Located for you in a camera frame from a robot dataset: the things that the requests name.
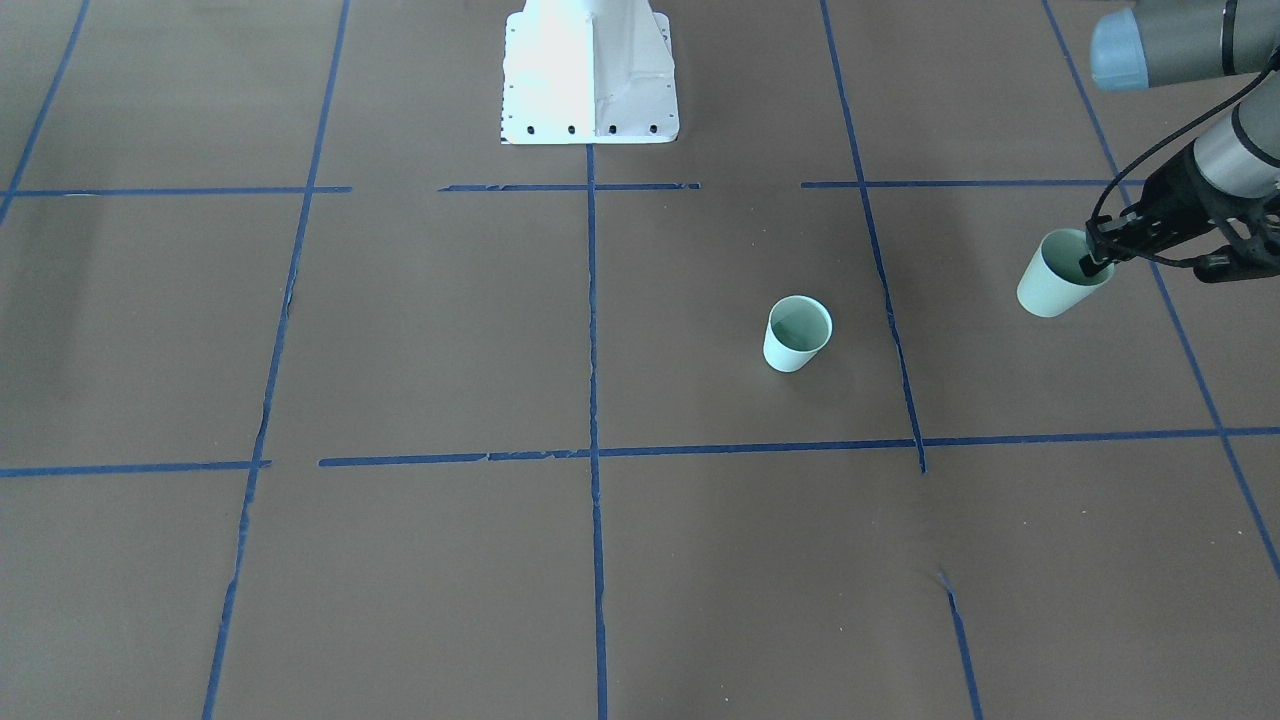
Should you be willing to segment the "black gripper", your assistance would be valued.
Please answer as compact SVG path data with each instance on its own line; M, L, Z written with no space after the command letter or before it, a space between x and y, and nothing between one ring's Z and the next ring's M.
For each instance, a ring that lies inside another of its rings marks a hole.
M1082 274L1096 278L1119 263L1153 258L1216 231L1206 213L1211 199L1222 199L1222 193L1204 178L1196 150L1185 146L1148 177L1140 197L1121 215L1085 222Z

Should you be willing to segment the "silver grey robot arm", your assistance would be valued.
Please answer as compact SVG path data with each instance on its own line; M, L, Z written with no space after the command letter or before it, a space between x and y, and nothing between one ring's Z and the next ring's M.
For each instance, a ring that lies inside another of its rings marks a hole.
M1108 92L1248 76L1171 133L1199 136L1152 172L1117 217L1096 208L1078 266L1094 277L1142 258L1204 283L1277 274L1277 4L1137 1L1101 18L1091 74Z

